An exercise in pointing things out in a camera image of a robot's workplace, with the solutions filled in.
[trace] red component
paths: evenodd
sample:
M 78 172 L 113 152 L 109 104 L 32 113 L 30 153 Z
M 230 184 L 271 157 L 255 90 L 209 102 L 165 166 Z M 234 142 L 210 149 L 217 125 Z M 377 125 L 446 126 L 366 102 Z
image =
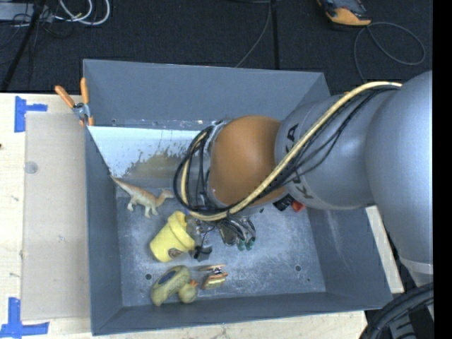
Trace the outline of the red component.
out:
M 306 208 L 306 206 L 301 202 L 293 201 L 292 208 L 294 209 L 295 212 L 298 212 L 298 211 L 304 210 Z

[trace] gray metal bin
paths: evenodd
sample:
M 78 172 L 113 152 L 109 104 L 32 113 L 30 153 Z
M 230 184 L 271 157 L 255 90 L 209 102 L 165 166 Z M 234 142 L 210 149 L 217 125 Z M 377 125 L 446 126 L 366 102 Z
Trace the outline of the gray metal bin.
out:
M 323 74 L 311 72 L 89 59 L 83 75 L 96 121 L 85 130 L 94 335 L 378 309 L 392 300 L 364 209 L 296 213 L 270 204 L 254 218 L 258 239 L 251 251 L 225 246 L 216 232 L 210 236 L 213 253 L 206 264 L 226 263 L 223 286 L 200 291 L 192 304 L 169 299 L 154 306 L 150 287 L 162 273 L 184 264 L 196 275 L 200 265 L 188 254 L 158 262 L 148 247 L 167 217 L 182 207 L 169 200 L 151 219 L 140 206 L 129 212 L 129 197 L 109 176 L 118 170 L 124 180 L 149 191 L 170 188 L 187 141 L 172 134 L 164 146 L 179 150 L 171 160 L 154 160 L 165 162 L 156 167 L 150 156 L 131 162 L 125 151 L 143 139 L 127 138 L 127 129 L 150 133 L 151 154 L 155 131 L 197 132 L 210 121 L 246 114 L 282 120 L 301 101 L 330 94 Z

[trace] yellow rubber toy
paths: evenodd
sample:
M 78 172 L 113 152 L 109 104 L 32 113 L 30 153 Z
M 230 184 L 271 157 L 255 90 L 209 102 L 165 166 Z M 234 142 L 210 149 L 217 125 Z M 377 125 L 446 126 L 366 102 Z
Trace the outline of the yellow rubber toy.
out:
M 190 281 L 190 271 L 184 266 L 169 269 L 151 288 L 150 298 L 159 307 L 170 296 L 179 293 L 184 303 L 193 302 L 198 296 L 194 280 Z
M 158 261 L 168 262 L 179 255 L 195 249 L 195 241 L 186 233 L 185 214 L 174 211 L 168 223 L 149 244 Z

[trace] black floor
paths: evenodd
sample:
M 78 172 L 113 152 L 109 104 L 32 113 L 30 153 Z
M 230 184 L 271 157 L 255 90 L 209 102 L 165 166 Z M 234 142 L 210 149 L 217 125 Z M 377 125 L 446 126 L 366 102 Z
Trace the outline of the black floor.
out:
M 64 1 L 72 11 L 86 11 L 86 0 Z M 364 30 L 335 29 L 316 0 L 109 2 L 111 15 L 99 26 L 39 22 L 8 81 L 27 28 L 0 22 L 4 91 L 53 93 L 59 84 L 79 94 L 86 58 L 318 71 L 331 94 L 364 80 L 403 83 L 432 70 L 433 0 L 361 0 L 373 24 Z M 63 16 L 57 0 L 47 5 Z M 102 0 L 95 0 L 95 9 L 101 17 Z

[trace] bin floor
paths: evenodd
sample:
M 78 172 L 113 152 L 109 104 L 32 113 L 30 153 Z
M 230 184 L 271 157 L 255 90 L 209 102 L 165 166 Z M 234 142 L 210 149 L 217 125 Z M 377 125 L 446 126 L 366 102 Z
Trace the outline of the bin floor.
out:
M 148 189 L 158 196 L 159 190 Z M 118 235 L 121 255 L 121 284 L 124 306 L 152 304 L 150 288 L 166 270 L 185 265 L 200 284 L 207 275 L 201 266 L 224 263 L 228 273 L 225 283 L 213 290 L 199 290 L 198 300 L 231 297 L 278 295 L 300 292 L 324 292 L 321 267 L 316 253 L 306 210 L 295 213 L 288 208 L 281 213 L 269 204 L 262 213 L 251 217 L 256 228 L 252 250 L 239 251 L 223 244 L 220 233 L 208 233 L 213 252 L 208 260 L 198 262 L 182 254 L 167 263 L 157 261 L 149 243 L 163 228 L 167 218 L 182 207 L 175 198 L 166 200 L 151 219 L 143 206 L 127 210 L 130 197 L 117 189 Z M 166 302 L 178 302 L 177 295 Z

